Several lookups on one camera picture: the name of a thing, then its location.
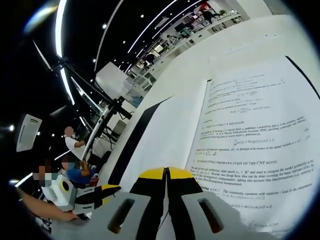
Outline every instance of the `yellow and black robot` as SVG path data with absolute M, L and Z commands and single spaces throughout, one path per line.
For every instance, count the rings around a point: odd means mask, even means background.
M 275 239 L 266 232 L 249 231 L 236 209 L 214 193 L 203 192 L 190 172 L 175 167 L 143 172 L 130 192 L 121 192 L 117 185 L 82 189 L 67 206 L 66 211 L 73 208 L 78 214 L 94 211 L 81 223 L 52 223 L 56 239 L 155 240 L 163 215 L 170 216 L 177 240 Z

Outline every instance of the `white panel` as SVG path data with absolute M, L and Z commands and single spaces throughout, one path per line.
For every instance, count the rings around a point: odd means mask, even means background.
M 229 2 L 235 7 L 234 10 L 237 10 L 241 14 L 242 18 L 246 15 L 249 19 L 272 15 L 264 0 L 229 0 Z
M 33 148 L 41 123 L 41 119 L 29 114 L 25 115 L 16 143 L 17 152 L 27 151 Z
M 128 84 L 127 77 L 116 65 L 109 62 L 96 74 L 95 80 L 110 98 L 117 99 L 126 95 L 123 88 Z

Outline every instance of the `black ceiling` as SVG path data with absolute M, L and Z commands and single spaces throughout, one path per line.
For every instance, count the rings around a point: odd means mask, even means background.
M 155 26 L 162 17 L 172 18 L 197 0 L 176 1 L 154 21 L 128 53 L 140 33 L 172 1 L 124 0 L 106 32 L 96 72 L 114 60 L 117 66 L 121 64 L 123 71 L 127 69 L 137 61 L 137 52 L 146 48 L 145 45 L 149 47 L 152 44 L 152 36 L 158 31 L 155 30 Z M 9 37 L 5 49 L 5 81 L 1 88 L 3 112 L 0 118 L 0 144 L 1 153 L 4 154 L 4 159 L 7 159 L 6 164 L 10 169 L 9 178 L 21 179 L 30 173 L 39 159 L 43 158 L 48 147 L 51 146 L 52 157 L 65 152 L 66 146 L 61 138 L 64 127 L 72 125 L 76 128 L 80 124 L 78 114 L 89 118 L 91 112 L 72 84 L 70 86 L 75 106 L 71 106 L 60 75 L 46 68 L 33 43 L 34 41 L 37 44 L 51 66 L 58 62 L 55 50 L 57 11 L 49 15 L 33 32 L 24 35 L 23 29 L 30 17 L 48 2 L 13 2 L 11 11 L 7 12 L 7 22 L 10 24 L 7 25 Z M 57 5 L 59 1 L 53 0 L 50 3 Z M 95 77 L 93 59 L 97 56 L 104 33 L 102 25 L 109 21 L 118 3 L 118 0 L 67 0 L 62 22 L 62 54 L 87 81 Z M 80 84 L 87 93 L 91 92 L 85 84 Z M 102 99 L 94 92 L 91 97 L 95 102 Z M 63 106 L 68 106 L 70 116 L 63 117 L 59 123 L 53 121 L 49 114 Z M 40 127 L 41 135 L 37 136 L 33 150 L 17 154 L 14 132 L 8 132 L 6 127 L 11 124 L 17 125 L 23 113 L 38 117 L 43 123 Z

